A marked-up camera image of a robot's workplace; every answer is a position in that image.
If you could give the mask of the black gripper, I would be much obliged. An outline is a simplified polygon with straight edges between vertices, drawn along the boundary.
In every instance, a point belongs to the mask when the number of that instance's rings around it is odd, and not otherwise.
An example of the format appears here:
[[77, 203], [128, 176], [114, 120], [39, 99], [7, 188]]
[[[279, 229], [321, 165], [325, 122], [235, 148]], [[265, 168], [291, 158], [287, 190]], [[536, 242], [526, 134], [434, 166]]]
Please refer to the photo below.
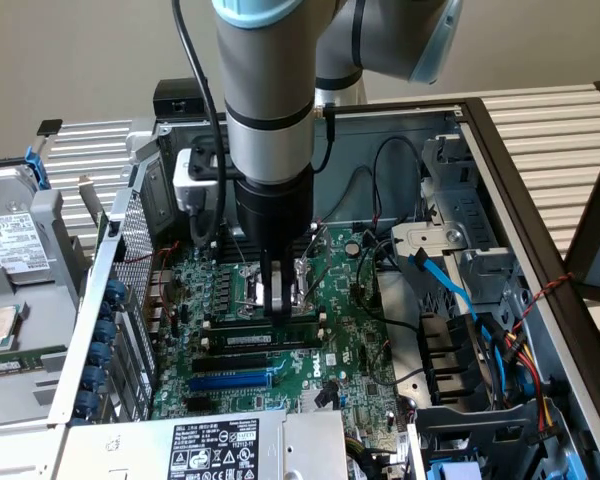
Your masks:
[[246, 237], [260, 249], [264, 316], [282, 326], [291, 318], [293, 243], [313, 217], [314, 172], [305, 169], [290, 181], [234, 182], [236, 211]]

